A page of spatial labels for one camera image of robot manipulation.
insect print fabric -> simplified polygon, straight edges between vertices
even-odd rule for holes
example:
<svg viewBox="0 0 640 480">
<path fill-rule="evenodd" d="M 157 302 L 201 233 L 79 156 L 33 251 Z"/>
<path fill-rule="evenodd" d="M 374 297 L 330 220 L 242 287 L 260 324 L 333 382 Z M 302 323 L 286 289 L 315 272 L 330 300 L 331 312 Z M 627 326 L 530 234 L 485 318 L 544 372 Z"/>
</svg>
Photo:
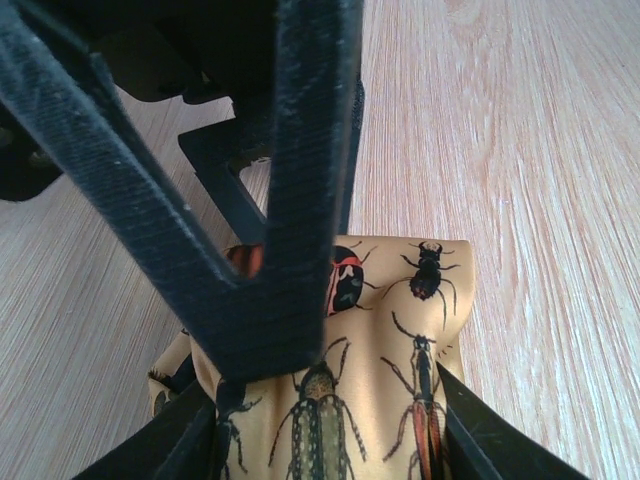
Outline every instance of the insect print fabric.
<svg viewBox="0 0 640 480">
<path fill-rule="evenodd" d="M 262 247 L 234 247 L 227 256 L 252 276 Z M 214 478 L 450 478 L 435 362 L 464 380 L 458 334 L 473 295 L 467 242 L 344 236 L 334 249 L 325 351 L 316 365 L 226 385 L 181 333 L 189 344 L 182 353 L 191 354 L 194 375 L 219 409 Z M 169 376 L 179 370 L 155 367 Z"/>
</svg>

fabric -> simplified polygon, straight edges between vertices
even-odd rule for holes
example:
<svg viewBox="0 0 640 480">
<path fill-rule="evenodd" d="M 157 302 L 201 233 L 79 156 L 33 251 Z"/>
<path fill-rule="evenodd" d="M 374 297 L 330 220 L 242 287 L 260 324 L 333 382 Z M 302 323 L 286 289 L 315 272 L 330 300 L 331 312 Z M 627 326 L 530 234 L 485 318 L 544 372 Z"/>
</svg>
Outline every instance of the fabric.
<svg viewBox="0 0 640 480">
<path fill-rule="evenodd" d="M 262 248 L 227 256 L 251 276 Z M 218 408 L 216 479 L 450 478 L 435 362 L 464 380 L 473 295 L 468 242 L 338 237 L 319 364 L 230 385 L 183 331 L 150 373 L 152 412 L 193 368 Z"/>
</svg>

wooden table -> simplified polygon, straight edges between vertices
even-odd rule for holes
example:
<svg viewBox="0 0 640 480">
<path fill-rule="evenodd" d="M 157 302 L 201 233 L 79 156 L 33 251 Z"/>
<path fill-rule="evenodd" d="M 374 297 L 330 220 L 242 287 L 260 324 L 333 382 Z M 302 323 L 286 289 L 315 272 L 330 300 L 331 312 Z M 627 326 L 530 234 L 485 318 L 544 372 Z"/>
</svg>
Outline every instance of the wooden table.
<svg viewBox="0 0 640 480">
<path fill-rule="evenodd" d="M 351 232 L 472 241 L 468 384 L 593 478 L 640 475 L 639 79 L 634 0 L 367 2 Z M 123 98 L 229 245 L 176 142 L 229 102 Z M 68 478 L 149 420 L 179 324 L 68 179 L 0 205 L 0 252 L 0 478 Z"/>
</svg>

beige fabric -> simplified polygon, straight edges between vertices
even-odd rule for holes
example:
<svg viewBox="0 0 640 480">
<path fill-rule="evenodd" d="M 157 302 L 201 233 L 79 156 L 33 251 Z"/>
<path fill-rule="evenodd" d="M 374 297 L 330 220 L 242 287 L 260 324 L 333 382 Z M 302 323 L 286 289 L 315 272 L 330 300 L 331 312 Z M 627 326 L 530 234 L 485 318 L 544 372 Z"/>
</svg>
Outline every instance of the beige fabric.
<svg viewBox="0 0 640 480">
<path fill-rule="evenodd" d="M 307 479 L 315 478 L 318 468 L 324 469 L 324 478 L 336 479 L 421 478 L 421 468 L 424 478 L 448 478 L 448 467 L 440 465 L 444 471 L 439 472 L 438 460 L 429 456 L 429 445 L 437 449 L 444 443 L 446 399 L 434 368 L 423 368 L 430 385 L 421 392 L 419 357 L 422 350 L 428 353 L 428 365 L 433 367 L 437 359 L 463 379 L 458 334 L 474 295 L 471 247 L 463 241 L 353 236 L 338 237 L 336 244 L 351 247 L 364 260 L 364 281 L 370 285 L 363 285 L 358 308 L 326 319 L 328 370 L 312 367 L 246 386 L 246 408 L 229 416 L 244 454 L 240 466 L 239 443 L 230 444 L 230 478 Z M 437 259 L 434 252 L 440 246 L 441 270 L 436 269 L 435 282 L 439 271 L 442 296 L 428 288 L 433 261 L 420 270 L 423 282 L 410 283 L 421 278 L 416 275 L 420 254 Z M 255 267 L 255 258 L 248 264 Z M 359 266 L 356 261 L 334 268 L 330 302 L 335 282 L 347 285 Z M 249 268 L 249 274 L 255 273 Z M 215 401 L 220 375 L 193 339 L 191 352 L 197 378 Z M 169 375 L 171 368 L 165 368 Z M 438 388 L 431 402 L 434 386 Z M 314 455 L 318 448 L 324 456 Z M 443 446 L 441 457 L 446 456 Z"/>
</svg>

folded cloth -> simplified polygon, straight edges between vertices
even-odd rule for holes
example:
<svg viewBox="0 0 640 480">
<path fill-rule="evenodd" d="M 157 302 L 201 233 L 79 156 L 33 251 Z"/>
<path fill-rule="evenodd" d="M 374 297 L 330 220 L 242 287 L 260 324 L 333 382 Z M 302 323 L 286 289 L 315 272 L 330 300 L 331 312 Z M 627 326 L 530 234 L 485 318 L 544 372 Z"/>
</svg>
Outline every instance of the folded cloth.
<svg viewBox="0 0 640 480">
<path fill-rule="evenodd" d="M 253 276 L 260 246 L 227 252 Z M 474 295 L 464 241 L 337 238 L 322 360 L 229 384 L 183 331 L 149 374 L 152 412 L 197 380 L 218 409 L 214 478 L 450 478 L 436 360 L 463 379 Z"/>
</svg>

